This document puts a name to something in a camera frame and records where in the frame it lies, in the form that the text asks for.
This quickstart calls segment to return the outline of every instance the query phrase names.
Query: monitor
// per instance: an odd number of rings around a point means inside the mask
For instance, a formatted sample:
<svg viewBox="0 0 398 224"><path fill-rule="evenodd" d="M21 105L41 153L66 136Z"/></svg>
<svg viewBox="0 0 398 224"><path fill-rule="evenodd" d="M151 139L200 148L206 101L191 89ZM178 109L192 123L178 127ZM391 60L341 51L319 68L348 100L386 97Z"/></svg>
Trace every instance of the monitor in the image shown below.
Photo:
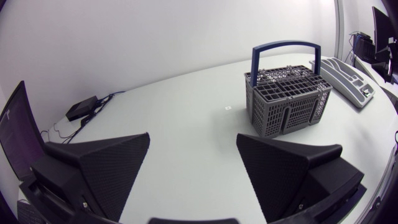
<svg viewBox="0 0 398 224"><path fill-rule="evenodd" d="M394 36L394 30L388 16L374 6L372 9L374 19L374 43L376 45L376 52L379 52L387 47L389 38Z"/></svg>
<svg viewBox="0 0 398 224"><path fill-rule="evenodd" d="M44 155L44 142L29 106L24 81L18 84L0 115L0 143L19 180L30 176L30 165Z"/></svg>
<svg viewBox="0 0 398 224"><path fill-rule="evenodd" d="M398 39L398 1L381 0L390 18L391 25L394 28L395 37Z"/></svg>
<svg viewBox="0 0 398 224"><path fill-rule="evenodd" d="M149 148L149 135L75 144L47 142L20 188L47 223L89 215L118 222Z"/></svg>

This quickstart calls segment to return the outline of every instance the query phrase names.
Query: basket handle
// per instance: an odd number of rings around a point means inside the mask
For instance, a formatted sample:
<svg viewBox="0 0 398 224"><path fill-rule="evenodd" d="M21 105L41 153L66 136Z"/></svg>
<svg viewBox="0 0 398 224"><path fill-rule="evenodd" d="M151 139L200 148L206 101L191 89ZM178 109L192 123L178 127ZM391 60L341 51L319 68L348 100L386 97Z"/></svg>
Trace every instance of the basket handle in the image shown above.
<svg viewBox="0 0 398 224"><path fill-rule="evenodd" d="M250 85L255 87L257 85L257 76L259 73L259 60L260 60L260 53L273 49L276 47L283 47L288 45L302 45L302 46L309 46L315 48L315 71L316 75L319 75L319 71L321 68L321 46L313 43L309 43L302 40L281 40L275 41L268 44L263 44L257 47L253 47L253 54L251 59L251 75L250 75Z"/></svg>

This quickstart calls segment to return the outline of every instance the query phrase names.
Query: wire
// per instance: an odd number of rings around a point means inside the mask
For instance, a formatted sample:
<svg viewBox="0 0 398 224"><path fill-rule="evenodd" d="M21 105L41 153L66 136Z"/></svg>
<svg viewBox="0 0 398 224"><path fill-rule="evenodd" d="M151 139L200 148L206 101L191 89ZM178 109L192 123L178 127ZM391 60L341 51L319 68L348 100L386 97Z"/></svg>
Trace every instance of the wire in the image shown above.
<svg viewBox="0 0 398 224"><path fill-rule="evenodd" d="M98 101L103 101L103 100L105 100L107 97L109 97L110 95L115 95L115 94L118 94L118 93L125 93L126 91L118 91L118 92L115 92L115 93L111 93L111 94L109 94L108 96L105 96L104 98L102 98L102 99L99 99Z"/></svg>
<svg viewBox="0 0 398 224"><path fill-rule="evenodd" d="M71 135L69 135L69 136L67 136L67 137L62 137L62 136L61 136L61 132L60 132L60 130L57 130L57 129L55 128L55 125L56 125L56 123L54 123L54 125L53 125L53 127L54 127L54 131L58 132L58 135L60 136L60 138L62 138L62 139L66 139L66 138L69 138L69 137L70 137L70 136L73 134L73 133L72 133Z"/></svg>
<svg viewBox="0 0 398 224"><path fill-rule="evenodd" d="M354 31L352 33L350 33L349 35L353 35L354 33L359 33L360 31Z"/></svg>
<svg viewBox="0 0 398 224"><path fill-rule="evenodd" d="M362 37L361 34L354 34L354 35L356 35L356 38L355 38L355 40L354 40L353 53L354 53L354 49L355 49L355 47L356 47L356 44L358 43L358 40ZM355 68L355 58L356 58L356 55L353 54L352 61L351 61L351 65L352 65L354 68Z"/></svg>
<svg viewBox="0 0 398 224"><path fill-rule="evenodd" d="M352 51L353 51L353 50L350 50L350 52L348 52L348 55L347 55L347 57L346 57L346 60L344 60L344 63L346 63L347 58L348 58L349 54L350 54Z"/></svg>
<svg viewBox="0 0 398 224"><path fill-rule="evenodd" d="M50 132L49 131L50 130L43 130L43 131L40 132L40 135L42 135L43 132L47 133L47 137L48 137L48 139L50 141Z"/></svg>
<svg viewBox="0 0 398 224"><path fill-rule="evenodd" d="M115 94L118 93L124 93L124 91L116 92L116 93L111 93L108 96L105 96L104 98L97 100L96 104L94 105L94 110L85 118L80 120L80 128L77 129L74 133L69 135L68 137L65 138L65 140L62 142L62 144L69 144L70 141L88 124L99 112L102 111L102 109L105 107L106 104L109 103L109 101L112 100Z"/></svg>

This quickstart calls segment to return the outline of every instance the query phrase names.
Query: black monitor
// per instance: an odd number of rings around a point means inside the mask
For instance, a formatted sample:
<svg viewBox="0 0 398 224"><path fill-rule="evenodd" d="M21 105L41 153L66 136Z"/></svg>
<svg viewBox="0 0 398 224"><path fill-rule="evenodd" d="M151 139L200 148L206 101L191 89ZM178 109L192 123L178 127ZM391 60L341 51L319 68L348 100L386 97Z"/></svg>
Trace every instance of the black monitor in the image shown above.
<svg viewBox="0 0 398 224"><path fill-rule="evenodd" d="M34 175L20 188L47 223L82 223L93 215L118 222L149 142L147 133L48 142L45 155L32 164Z"/></svg>
<svg viewBox="0 0 398 224"><path fill-rule="evenodd" d="M44 142L29 106L24 81L18 84L1 113L0 143L19 180L32 175L30 165L44 155Z"/></svg>
<svg viewBox="0 0 398 224"><path fill-rule="evenodd" d="M394 36L394 29L392 28L388 16L376 7L372 7L372 9L374 19L374 43L376 44L376 52L379 52L387 47L389 38Z"/></svg>
<svg viewBox="0 0 398 224"><path fill-rule="evenodd" d="M365 193L342 147L238 134L236 144L267 223L338 223Z"/></svg>
<svg viewBox="0 0 398 224"><path fill-rule="evenodd" d="M394 28L395 37L398 38L398 1L381 0L390 18L391 25Z"/></svg>

